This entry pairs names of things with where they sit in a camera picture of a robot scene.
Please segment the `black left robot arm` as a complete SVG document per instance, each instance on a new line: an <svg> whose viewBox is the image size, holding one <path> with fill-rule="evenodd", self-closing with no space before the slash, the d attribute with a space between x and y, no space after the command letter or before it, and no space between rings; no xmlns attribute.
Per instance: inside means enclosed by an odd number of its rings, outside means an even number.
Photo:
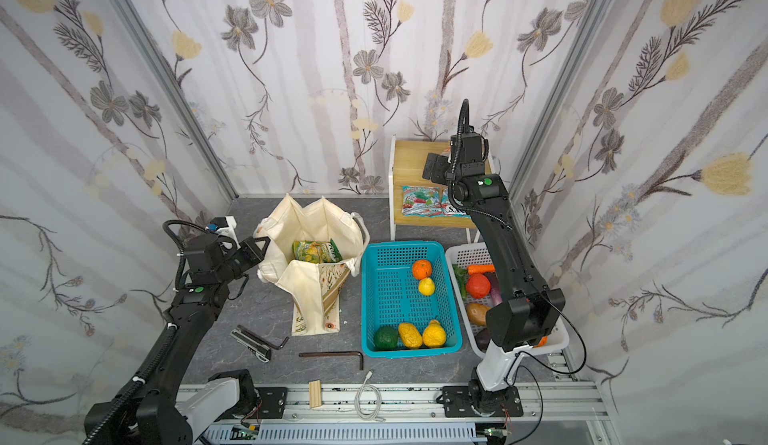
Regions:
<svg viewBox="0 0 768 445"><path fill-rule="evenodd" d="M229 284L260 264L271 240L248 237L226 251L206 233L179 249L177 293L148 356L109 402L86 415L86 444L192 444L200 436L176 405L182 379L202 339L229 299Z"/></svg>

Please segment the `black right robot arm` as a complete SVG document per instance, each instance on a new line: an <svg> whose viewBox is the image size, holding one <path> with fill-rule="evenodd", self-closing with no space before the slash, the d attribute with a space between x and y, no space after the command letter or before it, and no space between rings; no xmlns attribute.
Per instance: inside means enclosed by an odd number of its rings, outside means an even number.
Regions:
<svg viewBox="0 0 768 445"><path fill-rule="evenodd" d="M485 169L488 141L459 131L451 155L430 153L423 177L448 187L452 206L469 215L484 239L499 281L501 302L486 314L490 342L469 383L471 406L489 414L509 397L507 376L550 335L565 305L562 291L549 287L514 226L509 193L497 174Z"/></svg>

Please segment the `green lemon candy bag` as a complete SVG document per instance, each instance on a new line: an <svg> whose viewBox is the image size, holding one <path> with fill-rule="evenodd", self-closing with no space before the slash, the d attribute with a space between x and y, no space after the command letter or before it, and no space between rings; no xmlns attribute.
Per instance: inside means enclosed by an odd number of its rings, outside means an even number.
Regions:
<svg viewBox="0 0 768 445"><path fill-rule="evenodd" d="M333 240L294 241L292 252L295 260L313 264L339 263L343 256Z"/></svg>

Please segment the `orange tangerine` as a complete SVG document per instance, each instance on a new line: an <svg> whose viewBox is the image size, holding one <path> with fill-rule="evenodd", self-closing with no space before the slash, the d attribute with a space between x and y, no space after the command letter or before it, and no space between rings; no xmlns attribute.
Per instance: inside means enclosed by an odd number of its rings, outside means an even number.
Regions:
<svg viewBox="0 0 768 445"><path fill-rule="evenodd" d="M431 277L433 268L430 261L421 259L412 264L411 271L413 277L421 281Z"/></svg>

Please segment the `red tomato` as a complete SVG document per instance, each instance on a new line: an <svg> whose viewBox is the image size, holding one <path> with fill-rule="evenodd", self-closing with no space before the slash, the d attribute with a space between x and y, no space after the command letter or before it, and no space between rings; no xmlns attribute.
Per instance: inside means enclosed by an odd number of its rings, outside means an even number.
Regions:
<svg viewBox="0 0 768 445"><path fill-rule="evenodd" d="M486 297L492 288L489 278L482 273L471 274L465 285L469 296L474 299Z"/></svg>

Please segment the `floral canvas tote bag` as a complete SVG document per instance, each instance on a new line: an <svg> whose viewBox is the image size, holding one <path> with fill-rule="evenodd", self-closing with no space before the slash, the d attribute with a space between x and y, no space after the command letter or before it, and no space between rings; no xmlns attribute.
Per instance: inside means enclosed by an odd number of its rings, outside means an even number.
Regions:
<svg viewBox="0 0 768 445"><path fill-rule="evenodd" d="M287 195L254 236L270 240L258 266L259 279L292 298L291 334L337 333L339 295L347 278L360 273L370 243L362 216L326 198L303 206Z"/></svg>

